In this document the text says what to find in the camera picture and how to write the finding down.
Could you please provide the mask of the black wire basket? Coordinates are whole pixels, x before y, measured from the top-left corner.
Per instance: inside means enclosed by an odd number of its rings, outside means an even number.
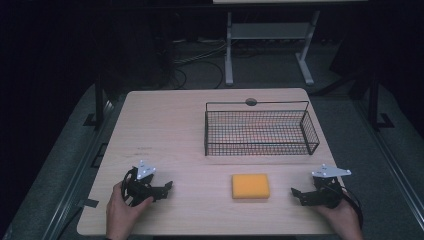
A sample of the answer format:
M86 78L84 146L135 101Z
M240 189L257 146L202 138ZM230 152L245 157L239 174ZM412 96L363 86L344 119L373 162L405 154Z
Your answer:
M208 102L207 156L311 155L320 144L307 101Z

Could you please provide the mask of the person's right hand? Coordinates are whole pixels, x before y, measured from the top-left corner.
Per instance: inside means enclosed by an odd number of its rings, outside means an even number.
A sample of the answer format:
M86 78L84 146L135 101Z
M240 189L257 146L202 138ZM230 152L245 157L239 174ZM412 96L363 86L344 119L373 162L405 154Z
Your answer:
M347 192L344 192L344 197L337 207L331 209L326 206L314 206L313 210L326 219L342 240L364 240L358 206Z

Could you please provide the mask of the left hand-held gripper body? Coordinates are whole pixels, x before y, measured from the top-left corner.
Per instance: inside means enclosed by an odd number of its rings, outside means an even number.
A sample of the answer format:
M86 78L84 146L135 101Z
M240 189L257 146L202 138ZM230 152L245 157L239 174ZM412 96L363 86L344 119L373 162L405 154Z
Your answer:
M121 195L130 207L137 206L151 196L150 183L155 172L155 167L140 160L137 167L133 166L125 174L121 183Z

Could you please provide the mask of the yellow sponge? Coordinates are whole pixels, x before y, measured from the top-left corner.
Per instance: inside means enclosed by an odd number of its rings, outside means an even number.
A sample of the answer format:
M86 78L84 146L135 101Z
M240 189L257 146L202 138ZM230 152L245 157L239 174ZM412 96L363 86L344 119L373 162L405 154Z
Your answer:
M234 174L232 176L233 199L268 199L270 187L266 174Z

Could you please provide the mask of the person's left hand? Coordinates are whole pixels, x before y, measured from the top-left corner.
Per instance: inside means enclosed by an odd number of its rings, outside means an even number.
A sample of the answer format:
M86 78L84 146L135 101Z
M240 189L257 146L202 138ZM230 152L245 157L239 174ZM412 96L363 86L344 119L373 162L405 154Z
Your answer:
M122 183L113 186L106 208L106 239L127 240L142 213L153 202L149 197L135 207L128 206L121 195Z

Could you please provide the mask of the aluminium floor rail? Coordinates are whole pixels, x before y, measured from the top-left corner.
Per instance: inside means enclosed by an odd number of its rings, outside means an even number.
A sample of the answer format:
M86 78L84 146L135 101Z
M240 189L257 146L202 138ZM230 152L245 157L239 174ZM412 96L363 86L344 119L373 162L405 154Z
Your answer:
M424 202L420 199L404 171L401 169L395 155L390 150L389 146L381 135L380 129L378 127L374 127L368 120L367 109L365 108L364 104L360 101L355 101L354 106L362 121L364 122L367 131L374 139L382 155L384 156L389 172L394 178L394 181L398 186L398 189L400 190L403 198L405 199L410 211L412 212L416 222L424 232Z
M95 131L91 126L82 127L84 136L75 140L77 153L72 157L73 163L68 162L60 167L61 171L69 170L70 177L59 178L58 174L55 175L55 179L63 183L63 189L48 226L42 234L42 240L61 240L68 232L76 234L73 226L77 225L78 218L85 208L79 207L78 202L89 199L89 192L121 108L121 102L107 101L104 107L104 122L100 129Z

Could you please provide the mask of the black metal stand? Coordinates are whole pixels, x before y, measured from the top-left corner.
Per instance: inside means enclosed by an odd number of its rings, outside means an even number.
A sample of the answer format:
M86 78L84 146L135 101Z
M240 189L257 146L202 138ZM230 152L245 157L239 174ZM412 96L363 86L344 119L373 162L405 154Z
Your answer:
M379 132L382 128L394 128L394 124L386 113L378 110L379 79L373 74L370 79L368 95L368 122L372 129Z
M95 91L95 112L87 115L84 126L91 126L95 131L99 130L104 122L105 98L101 76L98 76L94 82Z

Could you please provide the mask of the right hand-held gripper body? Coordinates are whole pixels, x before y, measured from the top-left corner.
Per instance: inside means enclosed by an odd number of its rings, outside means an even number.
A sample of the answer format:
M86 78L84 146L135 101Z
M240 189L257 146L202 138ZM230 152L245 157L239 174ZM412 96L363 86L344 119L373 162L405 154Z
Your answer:
M312 178L316 191L312 205L324 205L331 209L337 207L343 195L338 178L351 174L352 172L349 169L341 169L326 164L322 164L318 170L313 171Z

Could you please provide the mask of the white metal stand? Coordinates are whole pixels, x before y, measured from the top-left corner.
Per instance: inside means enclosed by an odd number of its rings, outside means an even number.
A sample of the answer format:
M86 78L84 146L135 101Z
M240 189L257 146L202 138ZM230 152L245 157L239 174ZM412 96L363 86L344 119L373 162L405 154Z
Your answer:
M306 56L310 48L316 25L320 16L319 11L312 14L309 22L294 23L235 23L232 13L227 13L226 24L226 55L224 57L225 84L234 84L232 66L232 43L236 40L303 40L303 49L295 54L296 61L308 86L314 80L306 63Z

